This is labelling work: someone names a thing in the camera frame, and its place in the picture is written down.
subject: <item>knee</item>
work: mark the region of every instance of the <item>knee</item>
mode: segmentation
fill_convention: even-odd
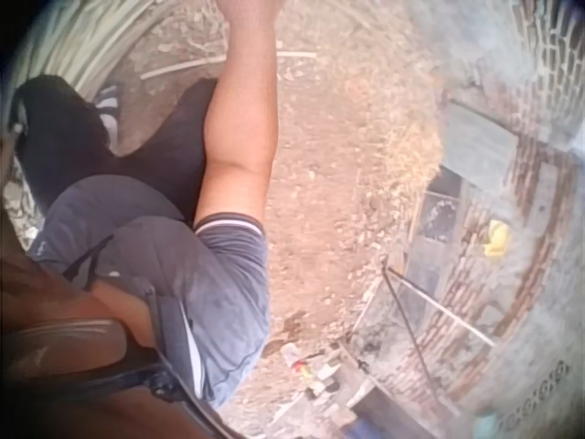
[[[217,85],[218,80],[216,78],[198,80],[195,84],[185,90],[179,102],[188,102],[190,105],[207,108]]]

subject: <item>concrete slab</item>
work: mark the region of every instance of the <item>concrete slab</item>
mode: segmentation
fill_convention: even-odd
[[[500,195],[517,136],[454,102],[445,111],[443,166],[482,191]]]

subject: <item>trash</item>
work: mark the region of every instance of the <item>trash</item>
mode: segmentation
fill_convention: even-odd
[[[502,257],[507,251],[510,226],[497,219],[492,219],[487,235],[488,243],[484,245],[484,255],[493,259]]]

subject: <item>black shorts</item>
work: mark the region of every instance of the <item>black shorts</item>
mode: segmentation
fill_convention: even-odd
[[[200,80],[187,89],[158,131],[124,157],[108,149],[95,106],[62,78],[44,75],[23,84],[13,99],[11,122],[22,103],[27,128],[18,138],[16,157],[41,212],[83,178],[113,174],[143,181],[192,221],[205,171],[203,125],[216,84]]]

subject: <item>debris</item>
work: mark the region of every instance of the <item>debris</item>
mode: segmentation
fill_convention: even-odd
[[[173,50],[173,44],[165,44],[165,43],[162,43],[162,44],[159,44],[158,45],[158,51],[159,52],[168,53],[171,50]]]
[[[488,243],[484,245],[484,255],[488,258],[501,258],[508,246],[510,226],[497,219],[490,221]]]

